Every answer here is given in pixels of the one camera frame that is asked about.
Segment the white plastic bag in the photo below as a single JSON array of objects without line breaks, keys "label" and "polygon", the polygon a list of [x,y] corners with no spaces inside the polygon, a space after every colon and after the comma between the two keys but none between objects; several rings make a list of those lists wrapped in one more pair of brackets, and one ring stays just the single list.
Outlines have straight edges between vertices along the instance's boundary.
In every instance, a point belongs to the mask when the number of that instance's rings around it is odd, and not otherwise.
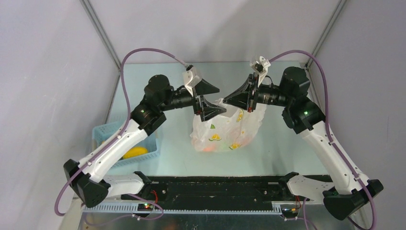
[{"label": "white plastic bag", "polygon": [[223,103],[222,98],[214,101],[214,104],[225,108],[226,112],[205,122],[199,117],[193,119],[190,137],[194,149],[200,152],[224,152],[248,145],[262,125],[266,106],[258,104],[249,113]]}]

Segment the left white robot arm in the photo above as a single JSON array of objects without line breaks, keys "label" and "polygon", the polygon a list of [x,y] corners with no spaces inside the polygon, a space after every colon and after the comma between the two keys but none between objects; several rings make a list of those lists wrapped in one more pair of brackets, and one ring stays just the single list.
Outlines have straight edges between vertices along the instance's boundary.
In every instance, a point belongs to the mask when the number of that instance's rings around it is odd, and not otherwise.
[{"label": "left white robot arm", "polygon": [[89,208],[112,196],[135,195],[139,199],[147,199],[151,195],[151,181],[143,173],[108,176],[107,172],[132,147],[153,134],[166,121],[165,111],[191,106],[202,121],[226,112],[225,108],[204,98],[219,91],[204,79],[198,80],[190,88],[182,85],[174,90],[165,75],[151,77],[144,88],[143,99],[129,113],[123,125],[85,158],[80,161],[68,160],[64,164],[68,185]]}]

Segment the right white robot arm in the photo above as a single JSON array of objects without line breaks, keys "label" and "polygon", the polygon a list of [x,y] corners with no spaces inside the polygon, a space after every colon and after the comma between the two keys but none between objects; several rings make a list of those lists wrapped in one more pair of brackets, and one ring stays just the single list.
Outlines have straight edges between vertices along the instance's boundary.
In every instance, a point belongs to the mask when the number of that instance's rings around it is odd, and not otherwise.
[{"label": "right white robot arm", "polygon": [[308,96],[310,81],[299,67],[284,70],[279,85],[260,83],[257,73],[224,99],[224,103],[253,112],[258,104],[283,107],[288,128],[298,134],[316,153],[327,169],[331,182],[322,182],[291,172],[280,180],[279,196],[295,196],[321,201],[338,220],[345,220],[383,190],[382,183],[370,179],[348,157],[332,133],[326,132],[326,117]]}]

